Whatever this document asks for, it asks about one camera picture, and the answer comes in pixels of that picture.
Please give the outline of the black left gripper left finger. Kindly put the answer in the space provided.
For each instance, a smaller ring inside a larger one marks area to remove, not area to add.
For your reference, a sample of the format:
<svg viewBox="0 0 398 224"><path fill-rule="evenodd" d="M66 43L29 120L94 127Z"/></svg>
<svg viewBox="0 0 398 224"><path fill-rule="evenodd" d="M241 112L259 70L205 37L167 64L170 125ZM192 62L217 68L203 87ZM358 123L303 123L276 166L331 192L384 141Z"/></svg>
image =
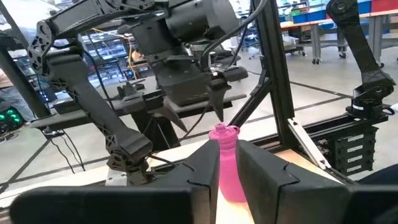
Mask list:
<svg viewBox="0 0 398 224"><path fill-rule="evenodd" d="M13 223L214 223L220 149L207 141L142 187L39 187L11 203Z"/></svg>

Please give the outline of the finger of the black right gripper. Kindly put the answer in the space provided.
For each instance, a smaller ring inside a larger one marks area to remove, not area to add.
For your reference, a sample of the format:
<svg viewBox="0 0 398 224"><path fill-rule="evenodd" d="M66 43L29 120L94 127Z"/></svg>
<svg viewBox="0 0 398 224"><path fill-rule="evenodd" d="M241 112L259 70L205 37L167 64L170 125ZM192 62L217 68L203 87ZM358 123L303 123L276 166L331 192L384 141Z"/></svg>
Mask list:
<svg viewBox="0 0 398 224"><path fill-rule="evenodd" d="M209 103L213 107L218 119L224 121L223 104L225 93L231 89L229 82L240 81L248 77L244 67L230 66L217 68L212 71L213 78L208 84Z"/></svg>
<svg viewBox="0 0 398 224"><path fill-rule="evenodd" d="M180 129L187 132L188 129L179 118L177 112L165 100L166 94L162 90L153 91L143 95L146 110L152 114L159 114L176 124Z"/></svg>

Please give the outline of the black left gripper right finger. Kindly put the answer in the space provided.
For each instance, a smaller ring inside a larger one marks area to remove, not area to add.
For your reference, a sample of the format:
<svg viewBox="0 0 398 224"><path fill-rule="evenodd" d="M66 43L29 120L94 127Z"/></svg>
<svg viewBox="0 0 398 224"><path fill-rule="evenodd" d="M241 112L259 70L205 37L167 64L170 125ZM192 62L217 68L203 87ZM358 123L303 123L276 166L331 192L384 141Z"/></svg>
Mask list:
<svg viewBox="0 0 398 224"><path fill-rule="evenodd" d="M255 223L397 223L397 186L341 184L240 140L239 179Z"/></svg>

